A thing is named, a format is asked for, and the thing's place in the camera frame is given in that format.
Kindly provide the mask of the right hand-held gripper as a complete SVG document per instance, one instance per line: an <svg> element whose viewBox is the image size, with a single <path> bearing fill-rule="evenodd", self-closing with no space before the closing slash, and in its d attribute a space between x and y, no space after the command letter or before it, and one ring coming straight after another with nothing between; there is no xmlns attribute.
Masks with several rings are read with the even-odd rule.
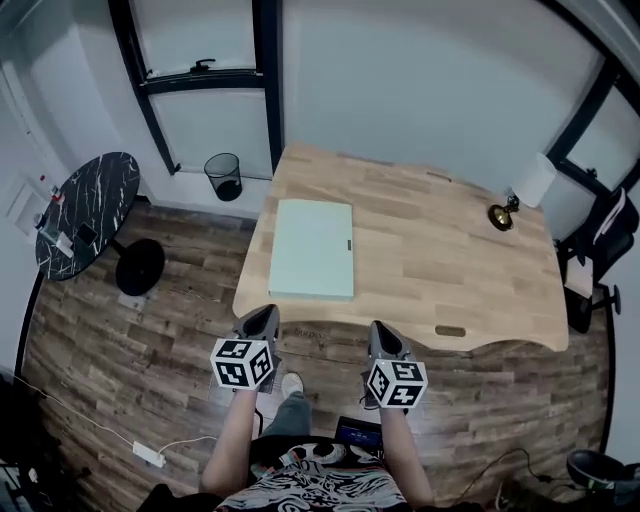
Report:
<svg viewBox="0 0 640 512"><path fill-rule="evenodd" d="M362 374L366 410L413 409L418 405L428 386L423 362L414 359L411 345L396 329L375 320L369 328L369 355L367 371Z"/></svg>

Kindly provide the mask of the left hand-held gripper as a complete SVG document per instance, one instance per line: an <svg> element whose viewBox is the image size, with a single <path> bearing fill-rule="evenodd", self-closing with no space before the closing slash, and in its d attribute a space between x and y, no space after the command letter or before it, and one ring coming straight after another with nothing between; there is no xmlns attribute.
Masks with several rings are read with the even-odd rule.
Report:
<svg viewBox="0 0 640 512"><path fill-rule="evenodd" d="M221 388L270 394L280 357L276 343L280 312L276 304L255 308L237 320L224 338L218 338L210 356Z"/></svg>

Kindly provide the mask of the person's right forearm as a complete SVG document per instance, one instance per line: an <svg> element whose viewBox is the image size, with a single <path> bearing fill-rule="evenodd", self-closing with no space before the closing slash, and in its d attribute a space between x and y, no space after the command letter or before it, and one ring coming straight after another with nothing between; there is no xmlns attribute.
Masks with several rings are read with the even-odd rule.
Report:
<svg viewBox="0 0 640 512"><path fill-rule="evenodd" d="M398 489L413 510L433 505L433 492L404 412L381 408L379 413L385 463Z"/></svg>

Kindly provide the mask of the person's left forearm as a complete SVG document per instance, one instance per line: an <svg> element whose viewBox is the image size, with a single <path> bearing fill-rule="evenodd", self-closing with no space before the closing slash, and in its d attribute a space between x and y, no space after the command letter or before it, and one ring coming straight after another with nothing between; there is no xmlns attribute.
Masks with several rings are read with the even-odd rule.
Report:
<svg viewBox="0 0 640 512"><path fill-rule="evenodd" d="M257 390L236 391L214 451L202 473L200 491L229 497L247 485Z"/></svg>

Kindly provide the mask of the wooden desk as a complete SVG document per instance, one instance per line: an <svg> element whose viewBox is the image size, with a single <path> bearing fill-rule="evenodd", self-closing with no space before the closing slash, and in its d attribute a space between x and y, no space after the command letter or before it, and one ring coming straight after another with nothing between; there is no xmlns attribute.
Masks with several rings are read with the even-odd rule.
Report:
<svg viewBox="0 0 640 512"><path fill-rule="evenodd" d="M469 351L525 341L560 352L569 330L551 235L539 209L496 230L491 192L428 167L390 164L303 143L287 146L257 221L233 310L266 304L282 199L353 208L355 296L282 299L285 322L368 325L380 320L424 346Z"/></svg>

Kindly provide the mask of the black screen device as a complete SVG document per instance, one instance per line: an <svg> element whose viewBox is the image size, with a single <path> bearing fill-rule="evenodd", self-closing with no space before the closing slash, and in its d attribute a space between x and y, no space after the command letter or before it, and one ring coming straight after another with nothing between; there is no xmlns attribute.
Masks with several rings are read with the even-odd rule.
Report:
<svg viewBox="0 0 640 512"><path fill-rule="evenodd" d="M334 438L339 442L362 448L372 450L383 448L380 424L346 416L339 418Z"/></svg>

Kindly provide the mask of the person's grey trouser leg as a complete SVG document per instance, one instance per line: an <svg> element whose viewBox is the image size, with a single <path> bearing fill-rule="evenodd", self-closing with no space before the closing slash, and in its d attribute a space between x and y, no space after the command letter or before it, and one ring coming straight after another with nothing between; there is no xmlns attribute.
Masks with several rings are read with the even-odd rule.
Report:
<svg viewBox="0 0 640 512"><path fill-rule="evenodd" d="M292 392L279 406L272 423L260 434L268 436L309 436L312 406L301 391Z"/></svg>

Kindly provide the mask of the person's patterned shirt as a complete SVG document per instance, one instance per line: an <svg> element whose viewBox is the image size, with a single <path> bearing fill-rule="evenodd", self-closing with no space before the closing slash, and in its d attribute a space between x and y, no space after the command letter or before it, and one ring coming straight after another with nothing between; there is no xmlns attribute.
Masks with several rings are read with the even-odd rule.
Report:
<svg viewBox="0 0 640 512"><path fill-rule="evenodd" d="M252 446L248 486L215 512L412 512L375 453L323 437L269 436Z"/></svg>

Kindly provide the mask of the black mesh wastebasket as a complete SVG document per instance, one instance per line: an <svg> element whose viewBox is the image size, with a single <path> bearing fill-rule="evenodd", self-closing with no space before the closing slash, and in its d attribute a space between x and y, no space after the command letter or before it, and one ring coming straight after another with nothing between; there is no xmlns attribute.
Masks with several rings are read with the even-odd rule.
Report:
<svg viewBox="0 0 640 512"><path fill-rule="evenodd" d="M204 165L217 198L223 202L236 200L242 193L239 159L233 153L219 153Z"/></svg>

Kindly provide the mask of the white power strip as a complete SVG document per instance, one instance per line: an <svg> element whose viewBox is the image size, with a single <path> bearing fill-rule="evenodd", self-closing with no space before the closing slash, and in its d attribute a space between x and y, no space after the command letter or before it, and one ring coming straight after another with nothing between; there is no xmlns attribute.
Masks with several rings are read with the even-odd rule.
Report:
<svg viewBox="0 0 640 512"><path fill-rule="evenodd" d="M133 442L132 451L136 456L155 467L163 468L166 464L166 458L162 453L154 451L138 441Z"/></svg>

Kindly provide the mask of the round black marble table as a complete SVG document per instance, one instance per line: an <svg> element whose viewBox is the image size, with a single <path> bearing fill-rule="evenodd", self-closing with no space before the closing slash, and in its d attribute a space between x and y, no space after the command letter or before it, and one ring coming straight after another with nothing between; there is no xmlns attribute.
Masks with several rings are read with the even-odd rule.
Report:
<svg viewBox="0 0 640 512"><path fill-rule="evenodd" d="M127 246L116 240L136 200L140 179L137 161L126 152L103 154L75 171L60 187L64 198L59 203L51 200L45 212L34 220L38 231L35 257L40 272L52 281L65 281L112 248L119 255L116 284L120 291L133 297L149 292L164 270L163 247L148 238ZM75 237L82 223L98 234L90 247ZM73 243L73 258L56 248L60 232Z"/></svg>

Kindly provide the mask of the brass lamp with white shade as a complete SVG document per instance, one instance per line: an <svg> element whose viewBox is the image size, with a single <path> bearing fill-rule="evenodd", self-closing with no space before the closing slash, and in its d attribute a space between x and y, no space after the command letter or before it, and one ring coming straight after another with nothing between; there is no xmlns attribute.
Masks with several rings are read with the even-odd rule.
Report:
<svg viewBox="0 0 640 512"><path fill-rule="evenodd" d="M509 231L512 215L522 206L537 208L557 176L557 169L547 156L537 153L528 167L510 186L503 205L493 204L487 211L491 224L501 232Z"/></svg>

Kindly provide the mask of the black office chair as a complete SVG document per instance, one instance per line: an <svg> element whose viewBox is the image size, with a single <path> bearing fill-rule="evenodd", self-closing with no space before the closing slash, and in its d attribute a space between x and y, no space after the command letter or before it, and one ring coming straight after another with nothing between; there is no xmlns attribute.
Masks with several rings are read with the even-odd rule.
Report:
<svg viewBox="0 0 640 512"><path fill-rule="evenodd" d="M567 321L586 333L595 309L608 304L621 308L619 292L597 302L594 290L608 270L633 247L640 213L623 188L594 202L586 220L567 238L556 243Z"/></svg>

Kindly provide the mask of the black window frame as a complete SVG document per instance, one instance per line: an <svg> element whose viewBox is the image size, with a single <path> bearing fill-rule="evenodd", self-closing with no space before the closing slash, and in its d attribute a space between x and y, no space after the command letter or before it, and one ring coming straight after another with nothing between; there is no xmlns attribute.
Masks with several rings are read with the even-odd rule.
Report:
<svg viewBox="0 0 640 512"><path fill-rule="evenodd" d="M182 170L175 162L150 101L153 95L216 89L262 89L271 166L284 150L282 104L282 0L251 0L255 66L240 69L190 70L153 77L146 67L130 0L108 0L109 13L121 57L150 135L171 176Z"/></svg>
<svg viewBox="0 0 640 512"><path fill-rule="evenodd" d="M640 155L607 184L596 167L578 163L573 152L612 92L640 118L640 0L537 1L583 37L601 58L595 77L547 157L564 177L596 197L620 188L630 192L640 185Z"/></svg>

